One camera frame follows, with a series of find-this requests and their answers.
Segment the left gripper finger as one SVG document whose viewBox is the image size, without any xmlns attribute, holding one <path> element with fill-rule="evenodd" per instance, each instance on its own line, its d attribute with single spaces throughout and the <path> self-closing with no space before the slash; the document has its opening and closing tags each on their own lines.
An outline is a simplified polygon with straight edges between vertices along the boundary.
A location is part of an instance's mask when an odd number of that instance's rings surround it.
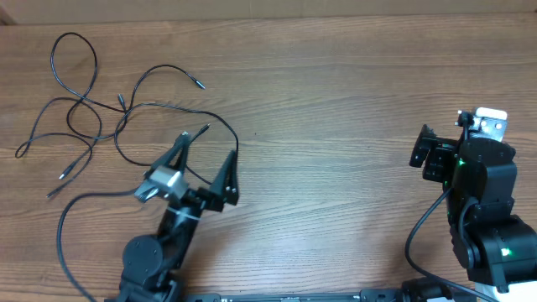
<svg viewBox="0 0 537 302">
<path fill-rule="evenodd" d="M 237 151 L 232 150 L 221 166 L 209 191 L 224 203 L 235 206 L 239 199 Z"/>
<path fill-rule="evenodd" d="M 150 168 L 144 172 L 145 176 L 150 176 L 158 167 L 164 166 L 173 171 L 185 173 L 186 163 L 188 159 L 191 136 L 187 132 L 183 132 L 174 142 L 173 146 L 156 159 Z"/>
</svg>

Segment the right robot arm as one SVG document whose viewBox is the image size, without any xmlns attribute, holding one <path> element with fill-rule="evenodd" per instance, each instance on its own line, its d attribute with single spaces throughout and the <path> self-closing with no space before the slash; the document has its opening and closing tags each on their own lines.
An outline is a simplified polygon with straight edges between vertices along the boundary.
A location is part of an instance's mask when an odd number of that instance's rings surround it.
<svg viewBox="0 0 537 302">
<path fill-rule="evenodd" d="M 475 286 L 442 278 L 420 267 L 410 256 L 411 243 L 430 216 L 416 222 L 404 255 L 421 273 L 405 281 L 400 301 L 525 301 L 536 296 L 536 232 L 513 214 L 513 190 L 518 169 L 516 151 L 504 143 L 502 122 L 461 124 L 457 140 L 441 138 L 423 126 L 410 165 L 423 170 L 425 180 L 439 182 L 442 193 L 432 204 L 447 206 L 451 244 L 459 264 Z"/>
</svg>

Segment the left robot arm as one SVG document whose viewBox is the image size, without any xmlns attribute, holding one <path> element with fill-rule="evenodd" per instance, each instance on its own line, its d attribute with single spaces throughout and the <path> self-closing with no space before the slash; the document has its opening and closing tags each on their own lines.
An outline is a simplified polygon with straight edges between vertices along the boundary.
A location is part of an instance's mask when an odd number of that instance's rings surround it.
<svg viewBox="0 0 537 302">
<path fill-rule="evenodd" d="M 182 133 L 155 160 L 133 195 L 144 203 L 167 202 L 155 234 L 137 236 L 123 249 L 123 271 L 115 301 L 177 301 L 179 282 L 171 272 L 181 267 L 203 211 L 221 212 L 239 198 L 237 151 L 232 150 L 207 188 L 190 188 L 185 180 L 191 137 Z"/>
</svg>

